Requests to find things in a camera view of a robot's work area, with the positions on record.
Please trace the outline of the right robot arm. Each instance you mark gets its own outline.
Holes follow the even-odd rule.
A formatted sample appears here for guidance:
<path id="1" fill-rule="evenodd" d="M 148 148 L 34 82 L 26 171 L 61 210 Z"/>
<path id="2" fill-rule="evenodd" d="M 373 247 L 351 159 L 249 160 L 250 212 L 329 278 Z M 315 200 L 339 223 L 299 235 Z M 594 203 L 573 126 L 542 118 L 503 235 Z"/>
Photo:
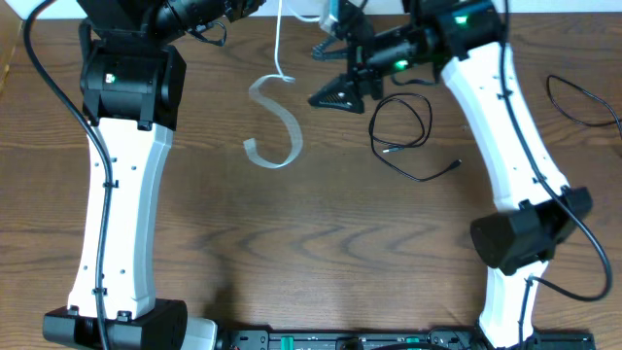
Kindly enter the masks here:
<path id="1" fill-rule="evenodd" d="M 363 98 L 383 96 L 383 79 L 431 63 L 472 130 L 492 186 L 496 212 L 474 220 L 470 235 L 487 267 L 475 349 L 591 349 L 589 333 L 539 332 L 531 323 L 540 279 L 573 216 L 592 207 L 548 154 L 517 81 L 512 51 L 490 1 L 407 1 L 410 21 L 376 33 L 363 7 L 328 1 L 320 25 L 346 46 L 347 70 L 309 100 L 318 108 L 362 113 Z"/>

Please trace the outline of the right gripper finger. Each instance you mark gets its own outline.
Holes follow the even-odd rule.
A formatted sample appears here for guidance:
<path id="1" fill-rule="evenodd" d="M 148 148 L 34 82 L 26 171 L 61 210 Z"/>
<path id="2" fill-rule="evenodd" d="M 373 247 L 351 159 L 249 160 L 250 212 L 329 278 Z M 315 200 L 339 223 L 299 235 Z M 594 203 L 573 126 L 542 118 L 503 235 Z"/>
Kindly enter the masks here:
<path id="1" fill-rule="evenodd" d="M 331 60 L 343 60 L 347 59 L 350 52 L 354 49 L 353 46 L 347 44 L 344 48 L 335 51 L 329 51 L 328 48 L 333 44 L 336 44 L 338 39 L 333 36 L 327 36 L 327 38 L 315 46 L 312 50 L 312 58 L 316 61 L 331 61 Z"/>
<path id="2" fill-rule="evenodd" d="M 358 87 L 346 74 L 341 74 L 308 98 L 312 107 L 362 114 L 364 103 Z"/>

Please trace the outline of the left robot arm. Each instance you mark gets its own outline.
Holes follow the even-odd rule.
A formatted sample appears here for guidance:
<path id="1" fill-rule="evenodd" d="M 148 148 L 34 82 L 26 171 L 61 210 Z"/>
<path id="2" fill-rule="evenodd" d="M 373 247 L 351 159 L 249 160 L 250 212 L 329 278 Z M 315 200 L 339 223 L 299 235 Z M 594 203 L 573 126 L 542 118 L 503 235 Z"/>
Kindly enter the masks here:
<path id="1" fill-rule="evenodd" d="M 90 180 L 79 270 L 47 341 L 77 349 L 222 349 L 217 324 L 156 296 L 158 192 L 177 127 L 185 35 L 246 18 L 257 0 L 83 0 L 81 106 Z"/>

